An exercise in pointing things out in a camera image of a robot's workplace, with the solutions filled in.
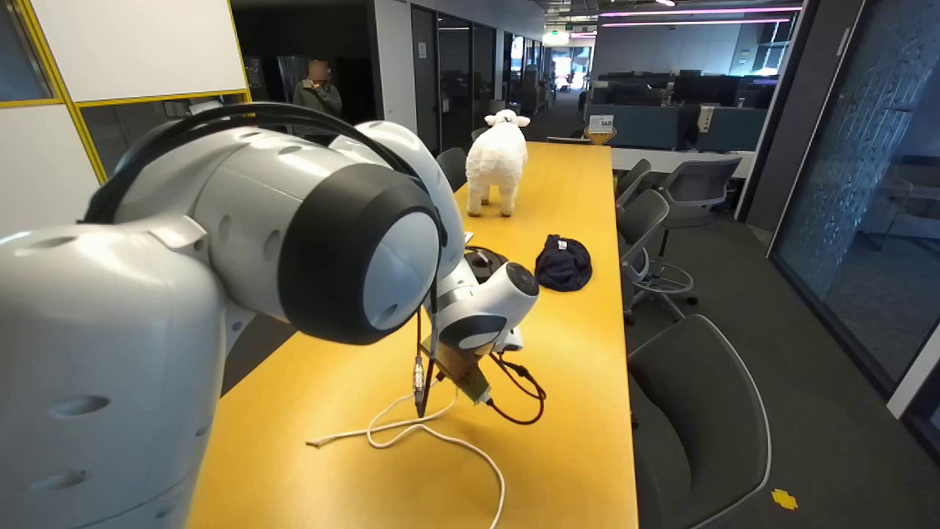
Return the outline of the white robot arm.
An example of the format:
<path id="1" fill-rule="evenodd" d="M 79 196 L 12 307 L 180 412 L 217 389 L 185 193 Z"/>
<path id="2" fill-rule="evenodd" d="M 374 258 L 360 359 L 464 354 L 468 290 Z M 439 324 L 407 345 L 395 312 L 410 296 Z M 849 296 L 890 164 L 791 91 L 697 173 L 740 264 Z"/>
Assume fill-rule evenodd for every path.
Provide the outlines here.
<path id="1" fill-rule="evenodd" d="M 489 384 L 479 355 L 537 299 L 477 274 L 454 186 L 395 120 L 238 102 L 156 126 L 75 224 L 0 240 L 4 529 L 182 529 L 254 321 L 374 345 L 433 321 L 414 383 Z"/>

